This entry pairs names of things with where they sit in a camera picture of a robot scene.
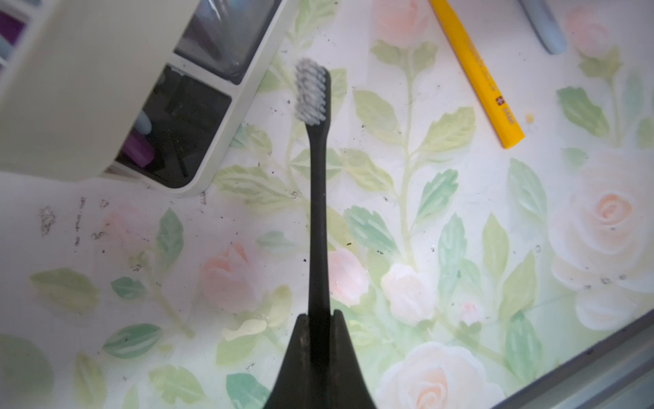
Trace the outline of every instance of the toothbrush neck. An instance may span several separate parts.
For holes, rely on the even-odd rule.
[[[309,326],[311,361],[326,363],[330,343],[330,295],[327,263],[326,151],[329,124],[307,127],[311,144],[311,257]]]

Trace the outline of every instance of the blue object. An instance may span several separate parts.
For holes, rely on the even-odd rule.
[[[6,38],[4,38],[2,35],[0,35],[0,57],[2,57],[3,60],[7,61],[9,60],[9,57],[11,56],[11,53],[14,51],[14,47],[11,45],[10,42],[7,41]]]
[[[145,112],[139,112],[134,122],[134,129],[141,135],[149,135],[152,132],[152,123]]]
[[[532,27],[550,54],[561,54],[568,48],[566,36],[545,0],[519,0]]]

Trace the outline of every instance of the white organizer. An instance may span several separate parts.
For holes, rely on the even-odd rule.
[[[215,174],[297,9],[282,0],[239,85],[175,54],[198,1],[0,0],[29,25],[0,76],[0,170],[65,181],[98,175],[199,194]],[[195,177],[169,188],[115,162],[168,64],[231,97]]]

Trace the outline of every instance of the white bristles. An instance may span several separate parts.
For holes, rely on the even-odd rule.
[[[296,65],[295,116],[307,125],[318,125],[326,119],[325,74],[325,68],[309,58]]]

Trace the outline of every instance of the floral tablecloth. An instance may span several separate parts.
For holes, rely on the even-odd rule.
[[[501,401],[654,306],[654,3],[452,4],[526,134],[505,151],[423,0],[301,0],[215,181],[0,175],[0,406],[266,401],[306,310],[300,56],[332,74],[333,307],[380,408]]]

